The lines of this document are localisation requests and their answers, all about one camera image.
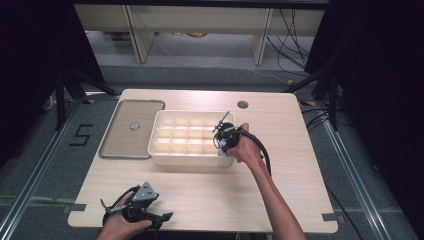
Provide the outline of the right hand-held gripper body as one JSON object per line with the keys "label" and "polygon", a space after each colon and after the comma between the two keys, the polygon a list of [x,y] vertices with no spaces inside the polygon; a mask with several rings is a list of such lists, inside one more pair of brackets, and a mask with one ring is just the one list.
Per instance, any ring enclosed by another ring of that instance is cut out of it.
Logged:
{"label": "right hand-held gripper body", "polygon": [[219,149],[219,142],[222,139],[226,140],[228,149],[235,147],[238,144],[239,137],[243,131],[241,127],[236,127],[231,122],[225,122],[225,119],[229,115],[230,111],[227,111],[212,130],[213,144],[217,149]]}

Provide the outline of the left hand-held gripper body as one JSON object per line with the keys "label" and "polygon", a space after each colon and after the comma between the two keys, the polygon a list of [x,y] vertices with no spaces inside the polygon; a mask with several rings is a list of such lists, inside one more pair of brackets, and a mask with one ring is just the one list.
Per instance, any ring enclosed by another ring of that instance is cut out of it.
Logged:
{"label": "left hand-held gripper body", "polygon": [[154,220],[155,214],[147,211],[151,203],[153,203],[159,194],[156,193],[148,182],[137,185],[125,191],[111,206],[107,206],[103,200],[101,205],[105,210],[102,223],[113,213],[121,212],[123,217],[131,223],[142,220]]}

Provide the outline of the clear plastic lid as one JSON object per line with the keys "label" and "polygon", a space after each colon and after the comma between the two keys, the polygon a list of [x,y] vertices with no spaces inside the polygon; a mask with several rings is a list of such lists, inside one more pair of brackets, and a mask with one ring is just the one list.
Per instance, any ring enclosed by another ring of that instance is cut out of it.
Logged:
{"label": "clear plastic lid", "polygon": [[161,100],[122,100],[102,140],[103,159],[148,159],[148,144],[156,114],[165,109]]}

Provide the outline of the black metal stand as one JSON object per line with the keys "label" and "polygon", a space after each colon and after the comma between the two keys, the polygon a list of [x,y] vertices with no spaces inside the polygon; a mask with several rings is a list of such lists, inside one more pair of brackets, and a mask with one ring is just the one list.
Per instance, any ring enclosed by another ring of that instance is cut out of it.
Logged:
{"label": "black metal stand", "polygon": [[108,95],[120,95],[120,92],[108,87],[103,81],[96,80],[89,75],[72,68],[62,68],[57,73],[55,80],[55,93],[57,101],[56,131],[60,130],[66,122],[65,91],[68,91],[73,100],[82,100],[86,97],[86,93],[81,86],[82,82],[86,82],[89,85],[102,90]]}
{"label": "black metal stand", "polygon": [[334,71],[330,67],[323,67],[311,76],[291,85],[288,89],[284,90],[284,93],[294,93],[312,82],[316,83],[316,86],[312,91],[312,96],[315,100],[322,100],[325,96],[328,97],[330,125],[333,127],[334,131],[337,131],[336,106],[338,82]]}

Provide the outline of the cream divided storage box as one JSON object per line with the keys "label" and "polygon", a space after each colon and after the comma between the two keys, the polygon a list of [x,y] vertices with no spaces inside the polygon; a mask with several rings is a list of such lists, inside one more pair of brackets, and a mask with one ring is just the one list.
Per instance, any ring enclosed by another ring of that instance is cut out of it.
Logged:
{"label": "cream divided storage box", "polygon": [[215,138],[224,123],[235,124],[230,111],[159,111],[148,153],[158,166],[228,168],[234,158],[219,149]]}

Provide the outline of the black curtain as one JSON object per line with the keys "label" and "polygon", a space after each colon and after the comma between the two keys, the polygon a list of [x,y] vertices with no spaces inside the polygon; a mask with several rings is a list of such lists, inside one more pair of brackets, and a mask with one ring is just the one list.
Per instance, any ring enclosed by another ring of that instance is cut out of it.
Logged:
{"label": "black curtain", "polygon": [[0,168],[70,70],[104,80],[73,0],[0,0]]}
{"label": "black curtain", "polygon": [[361,138],[424,240],[424,0],[325,0],[306,70],[333,73]]}

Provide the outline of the person's left hand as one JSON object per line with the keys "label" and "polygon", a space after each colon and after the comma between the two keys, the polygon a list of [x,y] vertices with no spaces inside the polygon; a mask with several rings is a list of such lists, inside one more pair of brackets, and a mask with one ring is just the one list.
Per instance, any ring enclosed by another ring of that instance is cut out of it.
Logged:
{"label": "person's left hand", "polygon": [[126,240],[128,237],[141,233],[152,225],[151,220],[128,222],[121,212],[113,213],[106,220],[95,240]]}

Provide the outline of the aluminium floor rail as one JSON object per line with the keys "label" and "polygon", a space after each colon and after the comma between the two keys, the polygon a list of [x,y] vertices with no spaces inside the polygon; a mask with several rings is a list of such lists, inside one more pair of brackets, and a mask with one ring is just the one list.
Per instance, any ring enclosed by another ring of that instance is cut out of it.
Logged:
{"label": "aluminium floor rail", "polygon": [[333,129],[329,122],[325,122],[324,126],[376,239],[391,240],[382,216],[354,166],[339,133]]}
{"label": "aluminium floor rail", "polygon": [[81,100],[73,100],[66,110],[65,120],[60,127],[55,130],[46,147],[43,149],[42,155],[38,158],[31,174],[25,181],[25,185],[12,199],[10,209],[0,222],[0,240],[9,240],[13,235],[16,226],[21,220],[26,208],[31,202],[31,198],[40,184],[45,172],[47,171],[54,154],[56,153],[64,135],[68,129],[70,121],[75,112],[81,105]]}

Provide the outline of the beige background desk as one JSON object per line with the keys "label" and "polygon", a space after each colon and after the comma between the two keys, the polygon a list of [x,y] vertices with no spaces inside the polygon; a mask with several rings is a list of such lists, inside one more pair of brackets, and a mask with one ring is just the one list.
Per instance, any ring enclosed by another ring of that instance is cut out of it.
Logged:
{"label": "beige background desk", "polygon": [[313,37],[322,10],[77,4],[88,31],[127,32],[135,58],[146,61],[156,32],[241,34],[250,37],[254,64],[262,64],[269,35]]}

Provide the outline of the person's right hand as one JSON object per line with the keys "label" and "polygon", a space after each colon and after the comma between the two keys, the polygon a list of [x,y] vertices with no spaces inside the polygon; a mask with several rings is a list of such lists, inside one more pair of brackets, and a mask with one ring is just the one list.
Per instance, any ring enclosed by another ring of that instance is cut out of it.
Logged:
{"label": "person's right hand", "polygon": [[227,154],[236,158],[238,162],[245,163],[248,167],[257,167],[263,165],[260,148],[258,145],[245,135],[239,137],[238,144],[227,150]]}

